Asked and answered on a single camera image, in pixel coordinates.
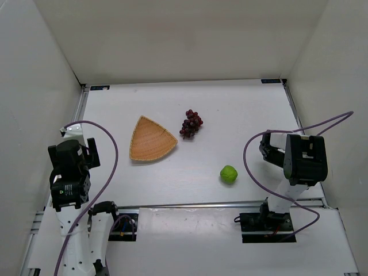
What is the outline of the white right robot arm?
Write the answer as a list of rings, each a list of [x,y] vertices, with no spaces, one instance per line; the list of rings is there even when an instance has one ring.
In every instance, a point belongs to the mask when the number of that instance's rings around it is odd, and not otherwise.
[[[282,168],[284,175],[260,207],[260,216],[281,223],[304,191],[327,178],[325,140],[322,136],[267,133],[262,135],[259,150],[263,160]]]

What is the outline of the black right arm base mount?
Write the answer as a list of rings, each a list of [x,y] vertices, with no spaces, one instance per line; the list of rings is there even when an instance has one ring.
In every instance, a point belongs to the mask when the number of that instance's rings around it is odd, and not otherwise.
[[[295,243],[296,237],[290,214],[285,219],[261,220],[260,213],[240,213],[233,219],[241,227],[242,243]]]

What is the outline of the red fake grape bunch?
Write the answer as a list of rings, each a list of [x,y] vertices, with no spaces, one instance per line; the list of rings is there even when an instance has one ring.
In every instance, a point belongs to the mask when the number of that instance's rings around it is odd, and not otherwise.
[[[189,109],[185,113],[186,119],[182,123],[181,130],[179,134],[183,139],[191,139],[203,125],[203,120],[197,112]]]

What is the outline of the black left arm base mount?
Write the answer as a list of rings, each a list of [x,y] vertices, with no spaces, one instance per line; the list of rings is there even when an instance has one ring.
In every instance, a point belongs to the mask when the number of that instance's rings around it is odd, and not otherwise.
[[[135,242],[137,238],[137,227],[139,214],[128,213],[132,221],[122,218],[109,235],[110,242]]]

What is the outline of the green fake apple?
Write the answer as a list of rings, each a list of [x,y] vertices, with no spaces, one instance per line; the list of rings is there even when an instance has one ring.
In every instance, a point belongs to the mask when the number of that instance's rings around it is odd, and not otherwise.
[[[236,169],[230,165],[226,165],[220,171],[220,178],[223,182],[234,183],[238,176]]]

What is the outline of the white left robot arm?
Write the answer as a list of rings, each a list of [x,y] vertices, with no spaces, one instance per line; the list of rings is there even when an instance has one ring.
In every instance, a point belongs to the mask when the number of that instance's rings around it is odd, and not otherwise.
[[[48,147],[52,206],[60,224],[62,249],[54,274],[108,275],[105,264],[110,230],[117,220],[113,201],[89,199],[91,168],[100,165],[95,140],[66,140]]]

